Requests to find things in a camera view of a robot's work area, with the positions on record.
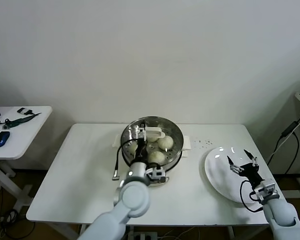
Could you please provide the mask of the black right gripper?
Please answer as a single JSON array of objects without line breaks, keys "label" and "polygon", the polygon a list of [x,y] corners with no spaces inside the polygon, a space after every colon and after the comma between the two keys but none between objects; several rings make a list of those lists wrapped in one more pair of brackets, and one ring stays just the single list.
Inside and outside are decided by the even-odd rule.
[{"label": "black right gripper", "polygon": [[249,158],[250,162],[242,166],[238,166],[234,164],[234,162],[229,156],[227,156],[229,168],[235,174],[241,177],[246,177],[252,187],[257,187],[264,180],[258,173],[260,167],[257,164],[257,157],[253,156],[253,154],[247,151],[246,149],[244,149],[243,151]]}]

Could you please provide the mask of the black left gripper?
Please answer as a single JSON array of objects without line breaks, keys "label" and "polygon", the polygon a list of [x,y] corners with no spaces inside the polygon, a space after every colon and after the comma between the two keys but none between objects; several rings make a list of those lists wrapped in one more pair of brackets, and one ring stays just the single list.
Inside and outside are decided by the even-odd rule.
[{"label": "black left gripper", "polygon": [[148,163],[147,139],[146,136],[146,122],[142,121],[139,125],[139,132],[137,133],[137,148],[133,162]]}]

